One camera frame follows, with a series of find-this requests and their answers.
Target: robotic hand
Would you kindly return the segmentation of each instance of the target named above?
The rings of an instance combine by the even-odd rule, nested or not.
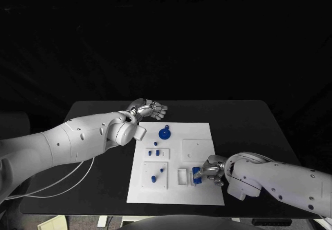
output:
[[[146,129],[138,123],[146,116],[161,120],[167,109],[141,98],[128,111],[83,116],[42,133],[0,140],[0,203],[41,171],[94,158],[133,138],[142,141]]]
[[[278,162],[266,156],[242,152],[229,159],[211,155],[194,178],[208,176],[223,186],[229,180],[229,194],[244,200],[257,197],[262,189],[275,198],[325,217],[332,218],[332,176],[314,169]]]

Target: cable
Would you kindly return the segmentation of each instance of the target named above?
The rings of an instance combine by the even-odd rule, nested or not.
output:
[[[81,179],[81,180],[78,181],[78,183],[77,183],[68,190],[65,190],[63,193],[60,193],[60,194],[57,194],[57,195],[52,195],[52,196],[34,196],[34,195],[31,195],[31,194],[35,194],[35,193],[41,192],[41,191],[45,190],[47,188],[51,188],[51,187],[52,187],[54,185],[57,185],[61,181],[64,181],[64,180],[71,176],[71,174],[77,171],[77,169],[80,168],[80,166],[81,166],[81,164],[84,163],[84,161],[81,162],[81,164],[78,165],[78,167],[73,170],[73,172],[71,172],[60,181],[57,181],[54,184],[51,184],[48,187],[45,187],[45,188],[37,190],[37,191],[32,192],[32,193],[28,193],[28,194],[24,194],[24,195],[14,195],[14,196],[9,196],[9,197],[6,198],[6,200],[18,199],[18,198],[22,198],[22,197],[25,197],[25,196],[28,196],[28,197],[35,197],[35,198],[50,198],[50,197],[54,197],[54,196],[58,196],[58,195],[64,194],[64,193],[68,192],[68,191],[80,184],[80,182],[84,180],[86,176],[89,175],[90,169],[91,169],[91,167],[93,167],[94,160],[96,160],[96,158],[93,158],[93,162],[91,162],[89,171],[87,171],[87,173],[86,173],[83,179]]]
[[[109,227],[110,227],[112,220],[113,220],[113,217],[110,218],[110,221],[109,221],[109,224],[107,224],[107,230],[109,230]]]
[[[325,220],[325,218],[321,216],[321,218],[324,219],[324,221],[330,224],[330,226],[332,226],[332,224]]]

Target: black curtain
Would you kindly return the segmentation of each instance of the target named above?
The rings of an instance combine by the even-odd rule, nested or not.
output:
[[[0,29],[2,110],[25,111],[34,132],[77,101],[263,100],[302,164],[331,172],[328,7],[0,3]]]

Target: black table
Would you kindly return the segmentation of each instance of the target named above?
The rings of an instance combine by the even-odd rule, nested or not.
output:
[[[242,151],[249,151],[299,165],[282,129],[263,101],[161,101],[161,103],[169,106],[165,122],[210,123],[218,155],[230,157]],[[129,101],[77,102],[67,120],[125,110],[129,104]],[[155,119],[149,117],[143,121],[152,122]],[[195,214],[242,218],[320,218],[314,213],[279,202],[266,190],[262,191],[260,197],[247,196],[246,200],[240,201],[227,193],[229,183],[223,187],[226,206],[128,203],[135,144],[136,141],[132,140],[126,146],[110,149],[96,158],[87,178],[65,194],[45,199],[26,197],[21,204],[22,213],[109,216]],[[38,195],[50,196],[67,190],[80,181],[90,163],[91,160],[57,186]],[[61,165],[41,172],[34,178],[29,191],[60,180],[77,165]]]

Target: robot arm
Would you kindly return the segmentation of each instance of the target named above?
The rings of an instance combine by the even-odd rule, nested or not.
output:
[[[213,155],[194,178],[207,175],[220,184],[226,173],[229,193],[244,200],[257,197],[265,188],[275,198],[322,216],[332,217],[332,176],[314,169],[273,161],[249,152],[229,159]]]
[[[42,133],[0,140],[0,203],[41,171],[91,159],[133,138],[142,141],[139,121],[149,115],[161,120],[168,107],[143,99],[135,104],[138,109],[78,117]]]

